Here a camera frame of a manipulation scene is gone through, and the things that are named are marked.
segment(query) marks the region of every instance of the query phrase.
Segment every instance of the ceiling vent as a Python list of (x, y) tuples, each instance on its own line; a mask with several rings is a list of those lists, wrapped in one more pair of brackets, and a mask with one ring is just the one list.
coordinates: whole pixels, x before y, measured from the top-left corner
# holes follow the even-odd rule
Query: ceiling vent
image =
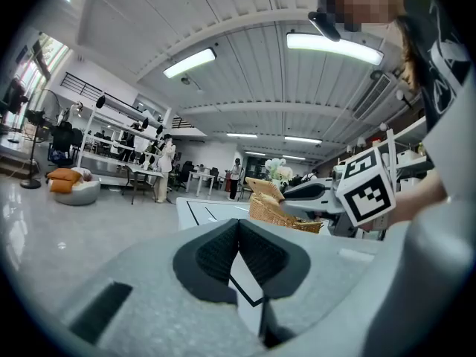
[(380, 76), (379, 79), (373, 81), (369, 88), (366, 90), (359, 102), (354, 107), (353, 117), (356, 120), (365, 119), (376, 107), (379, 102), (382, 101), (385, 94), (387, 94), (396, 84), (393, 78), (386, 74)]

